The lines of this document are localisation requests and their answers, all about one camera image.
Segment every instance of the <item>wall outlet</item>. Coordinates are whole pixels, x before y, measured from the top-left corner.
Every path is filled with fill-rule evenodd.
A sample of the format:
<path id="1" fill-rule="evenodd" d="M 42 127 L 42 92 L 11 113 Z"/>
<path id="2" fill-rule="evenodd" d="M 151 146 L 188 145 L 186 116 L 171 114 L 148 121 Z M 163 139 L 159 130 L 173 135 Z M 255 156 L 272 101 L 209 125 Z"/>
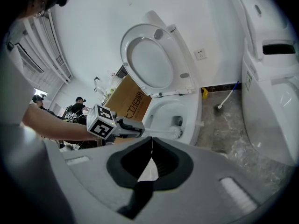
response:
<path id="1" fill-rule="evenodd" d="M 207 58 L 206 51 L 204 48 L 194 51 L 194 54 L 195 54 L 196 60 L 198 60 L 198 61 Z"/>

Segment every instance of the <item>toilet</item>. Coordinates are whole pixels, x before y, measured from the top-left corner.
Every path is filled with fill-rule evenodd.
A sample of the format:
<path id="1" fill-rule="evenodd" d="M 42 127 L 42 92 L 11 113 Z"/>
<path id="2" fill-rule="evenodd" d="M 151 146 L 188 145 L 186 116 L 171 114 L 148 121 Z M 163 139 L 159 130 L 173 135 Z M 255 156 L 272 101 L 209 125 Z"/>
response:
<path id="1" fill-rule="evenodd" d="M 245 33 L 242 109 L 249 140 L 280 163 L 299 162 L 298 39 L 273 0 L 232 0 Z"/>
<path id="2" fill-rule="evenodd" d="M 169 131 L 180 127 L 176 141 L 195 145 L 202 111 L 194 60 L 175 25 L 166 26 L 149 11 L 145 23 L 130 28 L 121 41 L 121 58 L 128 74 L 152 97 L 143 117 L 145 128 Z M 144 136 L 170 138 L 169 133 Z"/>

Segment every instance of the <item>fiducial marker cube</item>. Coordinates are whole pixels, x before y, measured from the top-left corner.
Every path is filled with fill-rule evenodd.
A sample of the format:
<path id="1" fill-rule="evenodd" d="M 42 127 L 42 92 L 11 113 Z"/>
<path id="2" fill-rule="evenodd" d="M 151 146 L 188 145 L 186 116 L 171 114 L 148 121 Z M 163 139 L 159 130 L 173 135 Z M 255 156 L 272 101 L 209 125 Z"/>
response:
<path id="1" fill-rule="evenodd" d="M 86 124 L 89 133 L 104 140 L 116 128 L 110 109 L 98 104 L 88 112 Z"/>
<path id="2" fill-rule="evenodd" d="M 72 123 L 74 121 L 74 119 L 76 119 L 78 117 L 78 115 L 76 115 L 72 112 L 68 112 L 66 117 L 69 120 L 69 122 Z"/>

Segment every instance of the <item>toilet brush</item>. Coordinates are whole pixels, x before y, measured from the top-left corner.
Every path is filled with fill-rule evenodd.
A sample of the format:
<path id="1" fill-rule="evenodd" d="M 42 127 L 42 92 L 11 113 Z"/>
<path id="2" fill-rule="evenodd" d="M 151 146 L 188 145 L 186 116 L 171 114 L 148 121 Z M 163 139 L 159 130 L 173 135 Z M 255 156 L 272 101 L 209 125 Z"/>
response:
<path id="1" fill-rule="evenodd" d="M 176 127 L 176 126 L 171 126 L 169 130 L 155 130 L 155 129 L 145 128 L 145 132 L 151 132 L 151 133 L 170 133 L 170 134 L 173 135 L 172 136 L 173 139 L 178 139 L 183 134 L 182 129 L 179 128 L 179 127 Z"/>
<path id="2" fill-rule="evenodd" d="M 233 93 L 233 91 L 237 88 L 237 85 L 239 84 L 239 81 L 235 84 L 235 86 L 233 87 L 232 91 L 228 94 L 228 96 L 221 102 L 221 104 L 217 104 L 214 106 L 214 110 L 216 114 L 219 114 L 219 110 L 222 108 L 223 104 L 225 101 L 227 101 L 227 99 L 230 97 L 230 95 Z"/>

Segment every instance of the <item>floor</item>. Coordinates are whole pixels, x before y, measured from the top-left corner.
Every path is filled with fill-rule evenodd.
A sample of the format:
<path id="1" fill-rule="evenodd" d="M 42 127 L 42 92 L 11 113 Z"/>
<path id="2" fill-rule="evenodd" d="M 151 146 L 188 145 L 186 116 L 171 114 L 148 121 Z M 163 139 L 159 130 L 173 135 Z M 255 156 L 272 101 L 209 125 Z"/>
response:
<path id="1" fill-rule="evenodd" d="M 241 90 L 236 90 L 215 113 L 230 91 L 212 92 L 203 100 L 202 127 L 196 146 L 222 152 L 275 193 L 285 185 L 293 168 L 259 154 L 250 144 L 242 115 Z"/>

